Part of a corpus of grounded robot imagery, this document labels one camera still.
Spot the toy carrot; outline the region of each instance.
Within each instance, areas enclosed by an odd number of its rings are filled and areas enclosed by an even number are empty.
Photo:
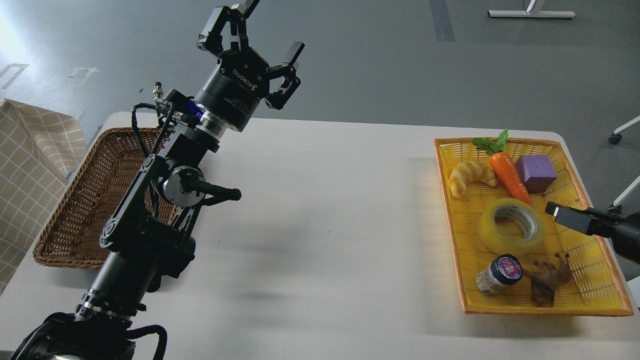
[[[511,156],[504,152],[504,144],[507,142],[508,136],[509,130],[505,129],[500,133],[498,141],[495,143],[489,138],[475,138],[471,142],[476,146],[476,149],[486,151],[486,154],[491,156],[489,164],[491,164],[495,174],[507,186],[511,196],[531,205],[531,198],[527,188],[520,180],[518,170],[516,170]]]

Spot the tape roll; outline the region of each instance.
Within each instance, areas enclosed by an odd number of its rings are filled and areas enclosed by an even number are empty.
[[[522,230],[523,238],[514,238],[503,233],[496,224],[497,218],[513,221]],[[480,240],[495,254],[524,256],[540,244],[545,235],[545,224],[538,212],[530,205],[516,199],[500,199],[484,210],[478,221]]]

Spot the toy croissant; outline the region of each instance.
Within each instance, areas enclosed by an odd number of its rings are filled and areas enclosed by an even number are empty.
[[[498,185],[495,172],[487,164],[477,161],[462,161],[453,168],[451,176],[449,176],[451,195],[461,199],[467,192],[467,184],[472,181],[482,181],[493,187]]]

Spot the gray floor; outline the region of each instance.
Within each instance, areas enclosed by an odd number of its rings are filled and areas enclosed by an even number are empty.
[[[68,113],[91,139],[111,113],[149,101],[155,81],[197,92],[215,59],[195,47],[196,36],[223,4],[230,3],[5,0],[0,69],[28,66],[13,82],[17,68],[0,78],[0,87],[10,82],[0,97]],[[595,207],[605,209],[640,174],[640,126],[617,146],[607,142],[640,115],[640,2],[545,3],[574,11],[573,20],[487,16],[521,7],[517,0],[263,1],[248,23],[251,45],[272,64],[294,40],[307,48],[303,83],[289,104],[254,115],[554,131]],[[74,69],[94,70],[69,78]],[[640,191],[624,213],[640,211],[639,200]],[[640,266],[621,265],[627,279],[640,275]]]

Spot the checkered cloth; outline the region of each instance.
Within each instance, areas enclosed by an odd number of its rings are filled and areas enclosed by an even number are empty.
[[[86,155],[77,121],[0,99],[0,293]]]

